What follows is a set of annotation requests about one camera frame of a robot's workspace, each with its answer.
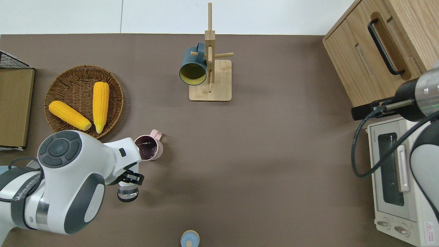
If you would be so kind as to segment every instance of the woven tray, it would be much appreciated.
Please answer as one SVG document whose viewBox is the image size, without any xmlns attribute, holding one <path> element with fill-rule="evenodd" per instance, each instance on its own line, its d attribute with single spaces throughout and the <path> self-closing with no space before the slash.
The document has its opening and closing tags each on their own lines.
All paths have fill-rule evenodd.
<svg viewBox="0 0 439 247">
<path fill-rule="evenodd" d="M 93 87 L 97 81 L 106 82 L 110 87 L 107 123 L 100 134 L 96 132 L 93 123 Z M 95 138 L 101 138 L 116 125 L 122 114 L 123 90 L 119 81 L 111 72 L 93 65 L 77 66 L 59 75 L 50 85 L 44 99 L 44 115 L 47 123 L 53 132 L 63 130 L 81 131 L 49 111 L 49 104 L 54 100 L 66 103 L 92 123 L 89 130 L 82 132 Z"/>
</svg>

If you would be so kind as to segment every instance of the warning label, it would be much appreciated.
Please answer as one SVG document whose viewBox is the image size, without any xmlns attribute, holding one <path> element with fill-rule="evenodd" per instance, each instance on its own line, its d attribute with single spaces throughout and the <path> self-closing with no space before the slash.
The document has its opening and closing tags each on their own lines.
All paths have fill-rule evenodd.
<svg viewBox="0 0 439 247">
<path fill-rule="evenodd" d="M 435 243 L 435 230 L 434 230 L 434 223 L 433 222 L 426 222 L 425 223 L 425 237 L 427 238 L 427 243 Z"/>
</svg>

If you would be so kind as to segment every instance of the corn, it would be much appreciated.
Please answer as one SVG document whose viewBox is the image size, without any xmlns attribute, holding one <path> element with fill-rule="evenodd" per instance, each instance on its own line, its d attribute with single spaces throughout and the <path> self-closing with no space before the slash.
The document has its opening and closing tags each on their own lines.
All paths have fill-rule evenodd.
<svg viewBox="0 0 439 247">
<path fill-rule="evenodd" d="M 93 88 L 93 122 L 96 126 L 96 132 L 99 134 L 104 129 L 107 122 L 108 97 L 110 87 L 108 83 L 98 81 Z"/>
<path fill-rule="evenodd" d="M 86 131 L 91 127 L 91 122 L 87 118 L 59 100 L 52 101 L 49 104 L 49 111 L 80 130 Z"/>
</svg>

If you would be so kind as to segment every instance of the table surface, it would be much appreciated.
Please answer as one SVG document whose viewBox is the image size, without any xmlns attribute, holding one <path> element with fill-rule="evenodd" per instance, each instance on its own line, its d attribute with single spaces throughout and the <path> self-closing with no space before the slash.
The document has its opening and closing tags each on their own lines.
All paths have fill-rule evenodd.
<svg viewBox="0 0 439 247">
<path fill-rule="evenodd" d="M 0 50 L 36 68 L 28 148 L 0 164 L 35 156 L 52 134 L 43 102 L 50 83 L 83 64 L 113 72 L 126 93 L 116 127 L 102 142 L 163 132 L 164 152 L 140 164 L 145 181 L 132 203 L 108 186 L 97 217 L 64 236 L 13 229 L 9 246 L 410 246 L 374 225 L 371 179 L 354 176 L 358 125 L 322 36 L 217 35 L 234 52 L 232 100 L 192 102 L 178 70 L 203 35 L 2 35 Z M 359 166 L 369 166 L 367 138 Z"/>
</svg>

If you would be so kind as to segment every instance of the oven door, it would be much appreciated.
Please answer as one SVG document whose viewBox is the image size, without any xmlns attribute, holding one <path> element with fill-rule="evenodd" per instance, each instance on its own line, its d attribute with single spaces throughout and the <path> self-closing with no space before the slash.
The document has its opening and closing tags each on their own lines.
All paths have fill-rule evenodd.
<svg viewBox="0 0 439 247">
<path fill-rule="evenodd" d="M 372 164 L 376 164 L 383 154 L 407 130 L 407 121 L 396 119 L 372 126 L 369 131 Z M 383 165 L 374 172 L 375 203 L 377 211 L 398 216 L 410 221 L 417 221 L 413 186 L 414 180 L 408 167 L 408 155 L 411 144 L 407 139 Z"/>
</svg>

